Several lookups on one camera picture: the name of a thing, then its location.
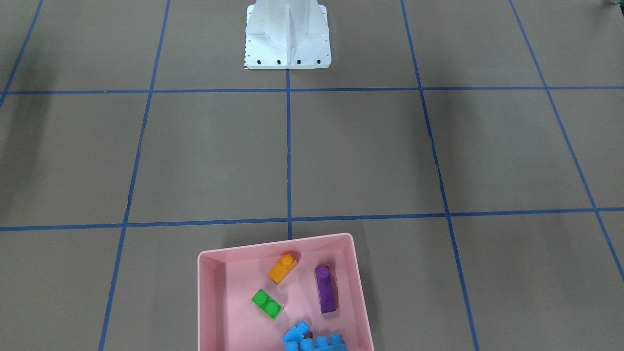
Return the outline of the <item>green block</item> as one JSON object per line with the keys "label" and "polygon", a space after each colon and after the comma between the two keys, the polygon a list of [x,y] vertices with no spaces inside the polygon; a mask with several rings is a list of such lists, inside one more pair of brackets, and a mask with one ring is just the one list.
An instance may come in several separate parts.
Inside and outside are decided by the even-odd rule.
{"label": "green block", "polygon": [[277,302],[272,296],[264,289],[259,289],[251,297],[251,302],[256,305],[263,313],[271,320],[276,320],[279,314],[282,313],[284,305]]}

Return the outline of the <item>purple block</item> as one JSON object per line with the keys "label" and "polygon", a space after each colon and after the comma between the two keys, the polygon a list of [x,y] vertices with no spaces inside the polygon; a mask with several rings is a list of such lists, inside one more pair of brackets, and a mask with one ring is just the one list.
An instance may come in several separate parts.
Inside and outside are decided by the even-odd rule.
{"label": "purple block", "polygon": [[315,267],[314,277],[318,291],[319,308],[321,313],[336,311],[337,303],[330,268],[327,265]]}

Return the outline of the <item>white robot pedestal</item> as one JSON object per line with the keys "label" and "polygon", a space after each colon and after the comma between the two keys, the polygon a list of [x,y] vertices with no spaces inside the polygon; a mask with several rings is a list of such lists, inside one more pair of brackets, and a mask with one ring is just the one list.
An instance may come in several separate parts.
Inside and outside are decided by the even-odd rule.
{"label": "white robot pedestal", "polygon": [[328,11],[316,0],[257,0],[246,15],[245,69],[332,65]]}

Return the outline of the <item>orange block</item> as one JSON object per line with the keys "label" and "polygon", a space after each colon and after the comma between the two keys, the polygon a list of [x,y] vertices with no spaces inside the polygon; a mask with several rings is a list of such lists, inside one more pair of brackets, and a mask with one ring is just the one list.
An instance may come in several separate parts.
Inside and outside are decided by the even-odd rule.
{"label": "orange block", "polygon": [[288,274],[296,267],[299,261],[299,253],[294,251],[287,251],[283,253],[277,261],[274,262],[271,269],[268,271],[268,277],[270,280],[279,285],[288,276]]}

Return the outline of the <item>small blue block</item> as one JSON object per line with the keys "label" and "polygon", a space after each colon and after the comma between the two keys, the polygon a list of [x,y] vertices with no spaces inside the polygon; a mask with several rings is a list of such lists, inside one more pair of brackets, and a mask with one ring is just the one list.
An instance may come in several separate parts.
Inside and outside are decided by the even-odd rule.
{"label": "small blue block", "polygon": [[310,327],[308,323],[301,320],[294,324],[294,326],[292,326],[292,328],[290,328],[289,331],[285,333],[281,340],[283,344],[287,344],[290,342],[296,342],[297,344],[299,344],[304,338],[310,338],[309,335]]}

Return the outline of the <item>long blue block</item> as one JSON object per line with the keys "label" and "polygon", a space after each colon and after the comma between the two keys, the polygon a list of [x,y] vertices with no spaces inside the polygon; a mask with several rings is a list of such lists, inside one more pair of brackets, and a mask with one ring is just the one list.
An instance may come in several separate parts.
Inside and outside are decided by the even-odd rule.
{"label": "long blue block", "polygon": [[285,351],[349,351],[340,333],[316,338],[282,338]]}

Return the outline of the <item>pink plastic box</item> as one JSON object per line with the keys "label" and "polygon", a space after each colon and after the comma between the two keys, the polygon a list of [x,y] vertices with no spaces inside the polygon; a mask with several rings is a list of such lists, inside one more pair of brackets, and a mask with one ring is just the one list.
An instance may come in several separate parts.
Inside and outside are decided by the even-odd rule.
{"label": "pink plastic box", "polygon": [[[268,271],[283,253],[299,253],[281,284]],[[330,268],[337,309],[321,313],[314,268]],[[251,302],[264,289],[284,305],[276,320]],[[299,321],[314,336],[340,333],[350,351],[374,349],[356,249],[349,233],[204,251],[197,258],[197,349],[282,351],[282,337]]]}

